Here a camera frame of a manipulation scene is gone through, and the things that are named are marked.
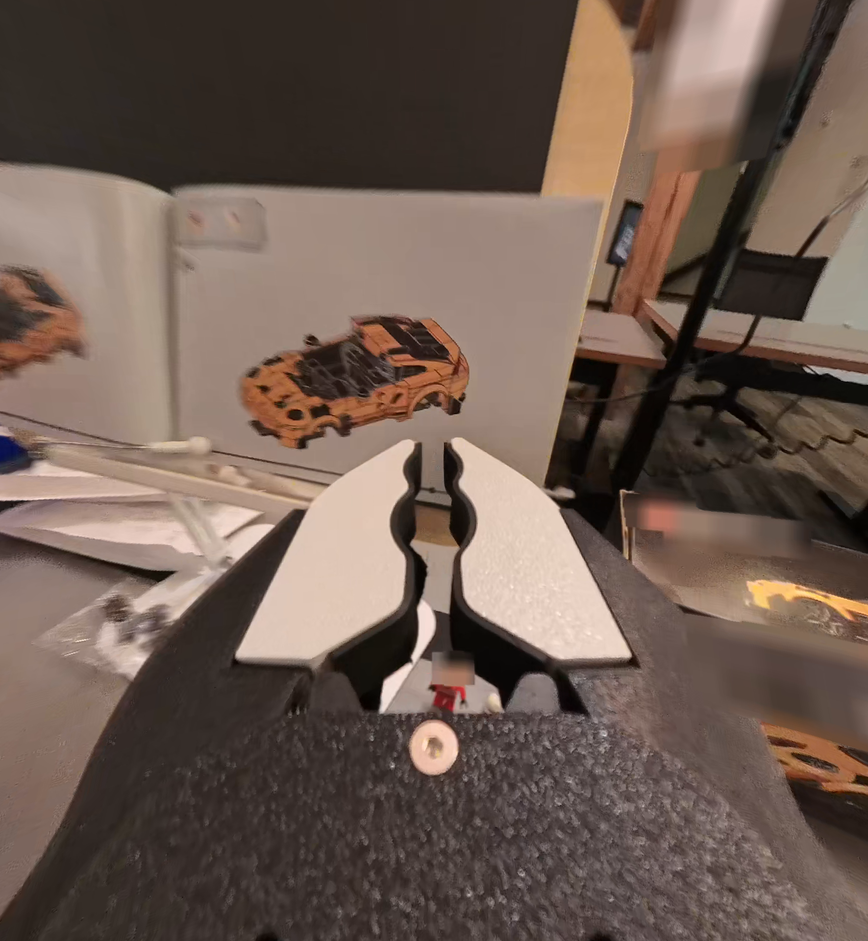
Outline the booklet stand with white base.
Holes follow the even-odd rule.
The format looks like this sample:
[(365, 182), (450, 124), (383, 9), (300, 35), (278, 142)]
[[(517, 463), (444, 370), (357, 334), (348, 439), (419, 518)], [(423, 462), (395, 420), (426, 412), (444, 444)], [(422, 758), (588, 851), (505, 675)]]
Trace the booklet stand with white base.
[[(579, 2), (565, 74), (547, 149), (541, 193), (592, 196), (608, 209), (623, 157), (632, 109), (632, 67), (612, 2)], [(182, 471), (122, 465), (148, 471), (176, 488), (167, 493), (199, 545), (212, 534), (198, 496), (260, 511), (271, 521), (284, 511), (306, 508), (321, 489), (250, 468), (219, 467), (211, 477)]]

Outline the black floor stand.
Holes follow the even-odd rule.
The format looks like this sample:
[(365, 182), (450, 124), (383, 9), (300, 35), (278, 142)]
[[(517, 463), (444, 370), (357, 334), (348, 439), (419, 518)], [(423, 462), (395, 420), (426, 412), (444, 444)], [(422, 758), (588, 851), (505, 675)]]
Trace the black floor stand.
[(643, 472), (675, 388), (691, 366), (695, 343), (713, 305), (714, 294), (728, 262), (734, 258), (769, 168), (793, 138), (850, 6), (851, 2), (842, 1), (816, 3), (798, 66), (789, 73), (790, 82), (774, 112), (770, 143), (756, 159), (744, 164), (665, 365), (627, 399), (635, 408), (629, 413), (630, 423), (608, 479), (611, 500), (616, 500), (620, 491), (633, 489)]

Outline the lego set box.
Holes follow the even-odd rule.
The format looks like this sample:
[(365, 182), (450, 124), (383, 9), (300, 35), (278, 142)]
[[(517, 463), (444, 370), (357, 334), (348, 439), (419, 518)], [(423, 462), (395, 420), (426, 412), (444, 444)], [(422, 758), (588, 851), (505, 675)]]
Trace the lego set box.
[(868, 555), (790, 520), (622, 491), (625, 557), (692, 618), (726, 705), (799, 792), (868, 813)]

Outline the instruction booklet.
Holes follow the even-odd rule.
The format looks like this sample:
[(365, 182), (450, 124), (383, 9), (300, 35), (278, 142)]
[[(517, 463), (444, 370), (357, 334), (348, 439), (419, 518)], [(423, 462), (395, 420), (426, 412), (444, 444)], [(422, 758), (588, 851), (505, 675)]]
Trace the instruction booklet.
[(0, 164), (0, 422), (320, 482), (414, 441), (435, 493), (462, 439), (541, 486), (599, 217)]

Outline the black desk-mounted box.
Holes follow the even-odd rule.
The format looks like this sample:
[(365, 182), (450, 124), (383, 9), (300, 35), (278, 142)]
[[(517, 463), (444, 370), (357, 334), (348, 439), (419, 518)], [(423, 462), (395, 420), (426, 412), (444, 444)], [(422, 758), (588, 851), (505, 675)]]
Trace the black desk-mounted box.
[(800, 322), (828, 262), (827, 257), (795, 258), (742, 248), (714, 307)]

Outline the black office chair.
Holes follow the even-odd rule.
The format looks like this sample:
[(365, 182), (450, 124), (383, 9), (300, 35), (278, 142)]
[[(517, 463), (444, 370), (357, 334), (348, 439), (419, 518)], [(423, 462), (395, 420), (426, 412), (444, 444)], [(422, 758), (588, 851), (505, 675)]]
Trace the black office chair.
[(775, 442), (772, 432), (759, 420), (757, 414), (739, 402), (741, 390), (741, 386), (725, 385), (719, 393), (694, 394), (682, 400), (680, 405), (686, 410), (698, 407), (710, 408), (710, 416), (695, 435), (695, 446), (704, 447), (707, 444), (710, 431), (719, 423), (723, 414), (732, 416), (748, 430), (757, 433), (764, 447)]

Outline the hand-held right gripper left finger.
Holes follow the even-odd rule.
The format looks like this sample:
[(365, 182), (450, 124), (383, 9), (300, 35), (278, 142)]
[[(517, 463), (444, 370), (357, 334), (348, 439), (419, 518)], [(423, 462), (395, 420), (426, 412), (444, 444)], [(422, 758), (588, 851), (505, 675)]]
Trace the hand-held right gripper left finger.
[(422, 446), (399, 441), (310, 503), (239, 642), (242, 665), (397, 669), (418, 632)]

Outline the small wall screen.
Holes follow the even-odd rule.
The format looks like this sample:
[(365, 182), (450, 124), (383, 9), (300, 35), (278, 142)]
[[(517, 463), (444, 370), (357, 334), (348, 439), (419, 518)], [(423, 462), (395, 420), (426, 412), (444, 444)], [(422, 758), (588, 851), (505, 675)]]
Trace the small wall screen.
[(628, 264), (636, 230), (644, 210), (644, 204), (626, 200), (617, 220), (613, 239), (610, 243), (606, 264), (623, 268)]

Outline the clear plastic parts bag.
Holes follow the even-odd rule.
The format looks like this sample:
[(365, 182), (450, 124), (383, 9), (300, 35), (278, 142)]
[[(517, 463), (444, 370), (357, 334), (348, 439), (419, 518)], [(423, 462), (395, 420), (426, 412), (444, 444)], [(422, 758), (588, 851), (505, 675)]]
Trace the clear plastic parts bag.
[(35, 645), (132, 680), (217, 578), (210, 570), (179, 572), (158, 582), (131, 576), (46, 630)]

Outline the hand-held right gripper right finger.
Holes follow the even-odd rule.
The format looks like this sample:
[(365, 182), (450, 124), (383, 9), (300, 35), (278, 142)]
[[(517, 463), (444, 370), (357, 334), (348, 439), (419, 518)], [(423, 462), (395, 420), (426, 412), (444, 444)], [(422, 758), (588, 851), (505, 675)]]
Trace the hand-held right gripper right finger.
[(564, 668), (627, 665), (630, 646), (557, 503), (462, 438), (444, 446), (456, 618)]

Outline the black flat panel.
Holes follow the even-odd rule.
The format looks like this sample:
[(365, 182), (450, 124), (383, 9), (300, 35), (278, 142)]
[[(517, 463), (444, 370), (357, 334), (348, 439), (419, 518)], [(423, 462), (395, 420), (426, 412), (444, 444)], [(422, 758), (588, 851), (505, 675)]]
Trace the black flat panel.
[(537, 193), (574, 1), (0, 1), (0, 162)]

